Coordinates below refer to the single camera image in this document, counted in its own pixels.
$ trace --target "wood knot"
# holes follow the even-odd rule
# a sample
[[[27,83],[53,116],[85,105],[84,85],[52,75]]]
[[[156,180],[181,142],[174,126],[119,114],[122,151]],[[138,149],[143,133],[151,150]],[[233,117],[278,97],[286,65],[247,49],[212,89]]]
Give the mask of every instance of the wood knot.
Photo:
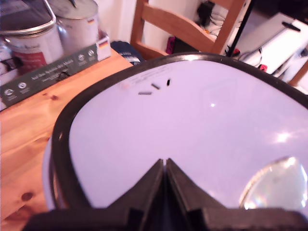
[[[57,100],[59,97],[56,96],[56,95],[52,95],[50,98],[51,98],[52,100]]]
[[[21,196],[22,201],[29,201],[33,197],[33,193],[26,192]]]

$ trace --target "black marking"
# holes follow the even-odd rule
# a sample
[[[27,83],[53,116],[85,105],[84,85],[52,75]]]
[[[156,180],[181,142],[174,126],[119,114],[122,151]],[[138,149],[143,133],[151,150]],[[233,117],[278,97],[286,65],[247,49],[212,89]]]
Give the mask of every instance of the black marking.
[[[138,95],[151,95],[151,94],[152,94],[152,92],[150,92],[150,91],[140,91],[138,93]]]
[[[159,86],[157,86],[157,85],[155,85],[154,83],[152,83],[152,84],[151,84],[151,86],[152,86],[152,87],[154,87],[154,88],[156,88],[157,90],[159,90],[159,89],[160,89],[160,87],[159,87]]]

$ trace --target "wooden table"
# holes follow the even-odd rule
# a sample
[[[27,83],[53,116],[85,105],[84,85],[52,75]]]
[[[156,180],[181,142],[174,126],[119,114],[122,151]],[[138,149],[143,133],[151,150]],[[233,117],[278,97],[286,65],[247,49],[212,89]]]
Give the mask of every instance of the wooden table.
[[[97,81],[131,64],[112,56],[0,113],[1,230],[21,230],[31,215],[47,211],[42,159],[54,123],[66,104]]]

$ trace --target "dark blue fabric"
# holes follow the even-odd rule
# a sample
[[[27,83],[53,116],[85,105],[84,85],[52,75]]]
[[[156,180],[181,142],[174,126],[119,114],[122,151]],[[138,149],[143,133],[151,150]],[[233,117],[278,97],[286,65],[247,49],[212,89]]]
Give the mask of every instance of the dark blue fabric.
[[[133,65],[137,65],[140,62],[145,61],[141,54],[127,42],[113,41],[110,45],[112,49],[118,52]]]

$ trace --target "wooden chair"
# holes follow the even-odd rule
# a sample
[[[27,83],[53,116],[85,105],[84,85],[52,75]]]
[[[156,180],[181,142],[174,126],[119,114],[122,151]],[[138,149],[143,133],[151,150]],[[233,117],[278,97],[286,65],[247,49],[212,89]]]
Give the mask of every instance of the wooden chair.
[[[148,4],[149,0],[137,0],[130,44],[145,59],[168,55],[164,51],[149,47],[141,42],[144,21],[147,21],[178,37],[199,51],[223,54],[236,23],[239,21],[244,4],[247,1],[249,0],[211,0],[211,2],[228,10],[219,35],[215,40],[193,21],[176,13],[150,6]]]
[[[293,77],[293,79],[291,79],[289,81],[289,84],[292,87],[297,86],[298,82],[302,79],[302,77],[304,77],[304,75],[306,74],[306,72],[308,71],[308,60],[305,62],[305,64],[303,65],[303,67],[295,74],[295,76]]]

